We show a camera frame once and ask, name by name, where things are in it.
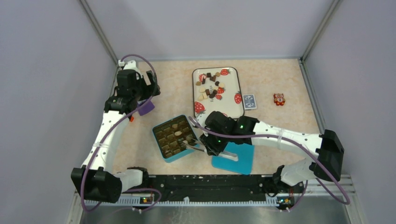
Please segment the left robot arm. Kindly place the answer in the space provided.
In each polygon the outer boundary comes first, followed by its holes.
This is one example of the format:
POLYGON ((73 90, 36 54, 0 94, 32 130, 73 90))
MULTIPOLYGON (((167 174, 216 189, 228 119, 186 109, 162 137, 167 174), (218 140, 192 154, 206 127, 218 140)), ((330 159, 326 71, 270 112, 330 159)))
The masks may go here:
POLYGON ((135 60, 120 60, 118 66, 116 86, 105 102, 97 137, 81 167, 71 172, 71 180, 83 200, 115 203, 130 188, 144 193, 150 186, 143 168, 128 168, 113 174, 113 162, 133 114, 151 112, 154 109, 151 100, 160 94, 160 87, 153 67, 142 73, 135 60))

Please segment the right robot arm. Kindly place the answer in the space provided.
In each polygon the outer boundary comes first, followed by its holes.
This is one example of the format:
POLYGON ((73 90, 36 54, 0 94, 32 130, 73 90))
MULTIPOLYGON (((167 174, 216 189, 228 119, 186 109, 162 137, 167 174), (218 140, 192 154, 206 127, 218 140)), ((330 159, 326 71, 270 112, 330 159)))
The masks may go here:
POLYGON ((273 174, 274 187, 279 192, 287 192, 292 186, 315 178, 328 182, 338 182, 341 179, 344 148, 332 130, 326 129, 324 133, 299 133, 253 117, 233 119, 219 111, 190 120, 194 126, 203 130, 199 140, 209 155, 218 156, 228 143, 234 143, 274 147, 303 156, 303 160, 282 165, 273 174))

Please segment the teal box lid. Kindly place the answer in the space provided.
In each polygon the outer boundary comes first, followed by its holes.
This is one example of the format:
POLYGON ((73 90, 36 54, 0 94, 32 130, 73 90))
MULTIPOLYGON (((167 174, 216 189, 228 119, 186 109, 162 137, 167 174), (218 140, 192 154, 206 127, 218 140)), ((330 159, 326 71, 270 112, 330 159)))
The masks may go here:
POLYGON ((214 168, 249 175, 253 167, 255 147, 248 144, 237 145, 228 143, 224 152, 235 155, 233 158, 224 158, 220 156, 212 157, 212 166, 214 168))

